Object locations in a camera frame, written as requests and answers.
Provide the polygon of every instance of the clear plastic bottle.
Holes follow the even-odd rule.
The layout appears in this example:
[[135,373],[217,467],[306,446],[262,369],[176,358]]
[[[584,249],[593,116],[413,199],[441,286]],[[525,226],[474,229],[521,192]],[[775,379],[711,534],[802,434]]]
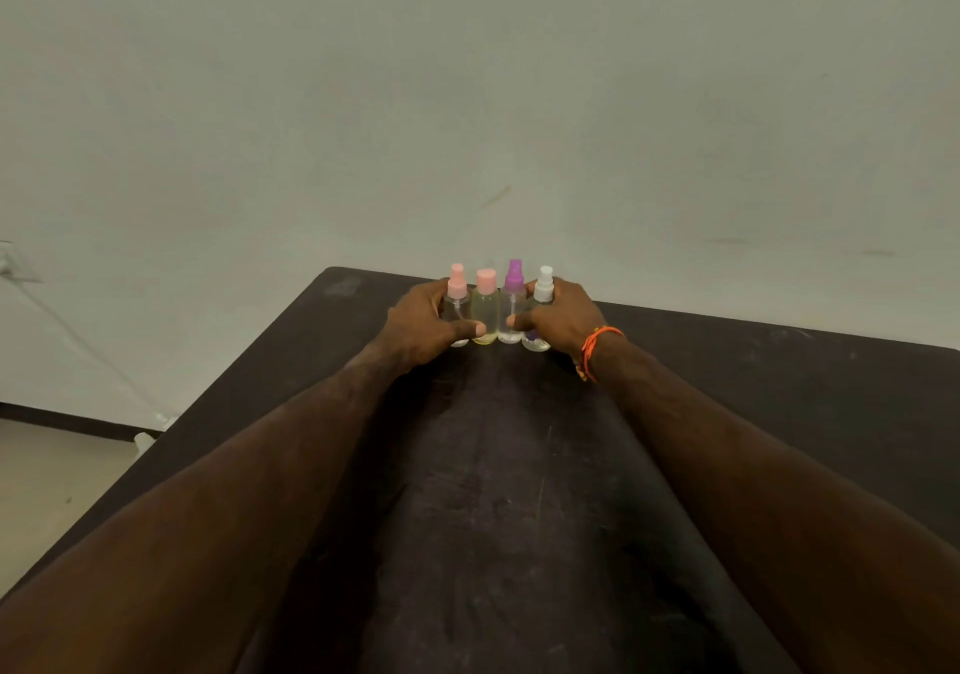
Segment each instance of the clear plastic bottle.
[[[440,317],[445,321],[467,321],[471,318],[471,296],[467,292],[467,278],[464,266],[456,264],[450,267],[450,279],[446,280],[446,294],[443,296],[443,309]],[[467,340],[457,340],[450,348],[462,348]]]
[[523,266],[521,260],[511,259],[507,278],[503,280],[503,289],[500,291],[500,328],[496,331],[496,339],[500,343],[519,343],[523,339],[523,332],[507,327],[506,321],[511,315],[522,313],[526,306]]
[[[539,277],[534,285],[534,296],[528,302],[528,309],[533,310],[537,305],[553,303],[553,267],[544,265],[540,268]],[[540,337],[536,330],[528,330],[523,335],[523,348],[534,353],[543,353],[550,350],[550,343]]]
[[497,340],[497,329],[500,325],[499,295],[497,270],[477,269],[477,286],[470,293],[470,317],[486,326],[486,334],[473,338],[474,343],[487,346]]

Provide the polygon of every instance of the floor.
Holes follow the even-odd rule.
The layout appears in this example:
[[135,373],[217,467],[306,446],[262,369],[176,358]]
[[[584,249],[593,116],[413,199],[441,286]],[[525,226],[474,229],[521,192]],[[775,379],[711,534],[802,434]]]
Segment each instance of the floor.
[[0,596],[136,458],[127,441],[0,419]]

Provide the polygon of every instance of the wall outlet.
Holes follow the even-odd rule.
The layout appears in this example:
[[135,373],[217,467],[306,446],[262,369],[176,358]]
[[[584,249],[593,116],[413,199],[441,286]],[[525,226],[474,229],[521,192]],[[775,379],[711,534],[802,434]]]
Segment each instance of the wall outlet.
[[13,242],[0,242],[0,268],[4,268],[3,277],[16,282],[42,282],[27,259],[14,246]]

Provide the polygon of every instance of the dark table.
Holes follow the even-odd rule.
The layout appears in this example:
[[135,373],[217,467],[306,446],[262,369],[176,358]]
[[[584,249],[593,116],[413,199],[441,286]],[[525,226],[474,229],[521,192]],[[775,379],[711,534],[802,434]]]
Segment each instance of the dark table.
[[[33,567],[357,353],[420,281],[330,267]],[[717,401],[960,547],[960,354],[601,303]],[[469,343],[397,381],[246,662],[795,671],[602,391]]]

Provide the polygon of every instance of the baseboard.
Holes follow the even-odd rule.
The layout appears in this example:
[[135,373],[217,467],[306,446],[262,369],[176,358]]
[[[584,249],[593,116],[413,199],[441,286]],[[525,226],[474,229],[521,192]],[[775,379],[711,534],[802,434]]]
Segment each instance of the baseboard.
[[0,403],[0,419],[11,422],[23,422],[35,426],[49,426],[52,429],[75,431],[78,434],[87,434],[102,439],[115,439],[118,442],[132,442],[141,432],[150,434],[157,439],[162,432],[154,429],[142,429],[139,426],[127,426],[125,423],[102,421],[98,418],[86,418],[72,413],[45,411],[30,406],[19,406],[16,403]]

